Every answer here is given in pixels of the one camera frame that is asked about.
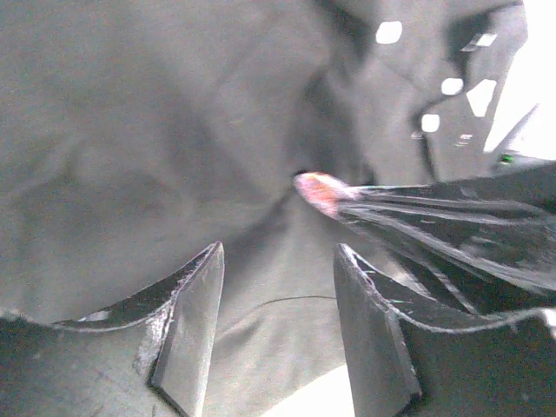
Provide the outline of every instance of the black plastic piece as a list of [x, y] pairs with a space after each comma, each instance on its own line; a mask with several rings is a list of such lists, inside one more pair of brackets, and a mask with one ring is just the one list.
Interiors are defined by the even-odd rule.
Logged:
[[[556, 301], [556, 182], [547, 179], [555, 170], [552, 164], [494, 178], [367, 188], [362, 199], [340, 205], [339, 217], [404, 258], [451, 307], [549, 307]], [[533, 189], [539, 193], [529, 195]]]
[[553, 415], [556, 309], [466, 314], [346, 245], [334, 283], [356, 416]]
[[0, 414], [201, 415], [223, 268], [217, 242], [80, 321], [0, 311]]

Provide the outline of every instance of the black fabric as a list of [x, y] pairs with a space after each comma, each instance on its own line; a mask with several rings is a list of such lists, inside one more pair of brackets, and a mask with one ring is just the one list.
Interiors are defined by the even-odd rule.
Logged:
[[334, 244], [374, 252], [292, 175], [431, 182], [416, 120], [461, 22], [508, 3], [4, 2], [0, 305], [79, 318], [223, 241], [204, 415], [263, 413], [344, 361]]

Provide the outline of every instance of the white surface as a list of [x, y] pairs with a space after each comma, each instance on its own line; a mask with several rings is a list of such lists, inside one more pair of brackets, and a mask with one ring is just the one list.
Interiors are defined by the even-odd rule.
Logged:
[[476, 45], [482, 47], [488, 47], [493, 44], [494, 39], [496, 39], [497, 37], [498, 35], [496, 35], [495, 33], [484, 33], [483, 35], [481, 35]]
[[376, 31], [376, 42], [383, 45], [396, 43], [400, 40], [402, 31], [401, 22], [382, 22]]
[[556, 141], [550, 136], [550, 117], [553, 115], [553, 111], [547, 111], [541, 104], [507, 148], [523, 156], [556, 161]]
[[471, 142], [472, 139], [473, 139], [473, 135], [468, 135], [468, 134], [460, 135], [460, 139], [455, 144], [455, 146], [457, 146], [458, 148], [462, 148], [464, 146], [467, 146]]
[[423, 132], [433, 133], [440, 127], [440, 116], [438, 115], [423, 115], [420, 119], [420, 128]]
[[487, 114], [488, 105], [493, 100], [495, 88], [496, 82], [494, 80], [484, 79], [467, 92], [467, 100], [476, 117], [484, 117]]
[[551, 328], [556, 328], [556, 309], [545, 308], [544, 313], [545, 313], [546, 324]]
[[262, 417], [353, 417], [348, 367], [342, 366], [296, 391]]
[[544, 135], [539, 134], [534, 152], [554, 156], [556, 143], [551, 139], [549, 122], [556, 116], [556, 59], [553, 47], [556, 4], [547, 0], [524, 0], [523, 3], [527, 18], [527, 42], [513, 58], [484, 150], [492, 152], [535, 104], [542, 103], [546, 114], [542, 128]]
[[455, 96], [463, 90], [463, 80], [461, 78], [447, 78], [442, 82], [440, 90], [445, 96]]

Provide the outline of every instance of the green light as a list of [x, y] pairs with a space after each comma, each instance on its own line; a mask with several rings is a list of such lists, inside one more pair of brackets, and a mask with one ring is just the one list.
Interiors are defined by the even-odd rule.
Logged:
[[508, 155], [508, 154], [504, 154], [504, 155], [500, 156], [500, 163], [503, 163], [505, 165], [509, 165], [512, 162], [513, 162], [513, 156]]

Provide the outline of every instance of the white dot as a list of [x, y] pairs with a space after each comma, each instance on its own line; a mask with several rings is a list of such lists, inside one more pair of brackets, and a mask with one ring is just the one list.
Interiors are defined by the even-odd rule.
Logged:
[[420, 128], [423, 132], [433, 133], [440, 127], [440, 116], [438, 115], [423, 115], [420, 119]]
[[401, 22], [382, 22], [376, 31], [376, 42], [382, 45], [389, 45], [400, 40], [403, 28]]
[[461, 48], [461, 52], [473, 52], [477, 50], [477, 48], [477, 45], [475, 45], [474, 43], [468, 43], [466, 46]]
[[447, 78], [440, 86], [442, 94], [446, 96], [455, 96], [463, 90], [463, 80], [461, 78]]
[[471, 139], [473, 139], [473, 135], [460, 135], [460, 139], [459, 141], [455, 144], [456, 147], [461, 148], [463, 146], [468, 145], [471, 142]]
[[498, 37], [495, 33], [484, 33], [480, 36], [479, 40], [476, 42], [477, 46], [487, 47], [493, 44], [494, 39]]
[[419, 139], [423, 139], [423, 133], [415, 130], [415, 132], [411, 134], [411, 138], [416, 141]]
[[545, 308], [543, 310], [545, 314], [545, 321], [548, 326], [551, 328], [556, 327], [556, 309], [554, 308]]
[[484, 117], [487, 114], [488, 105], [493, 100], [496, 82], [494, 80], [483, 80], [466, 94], [471, 110], [476, 117]]

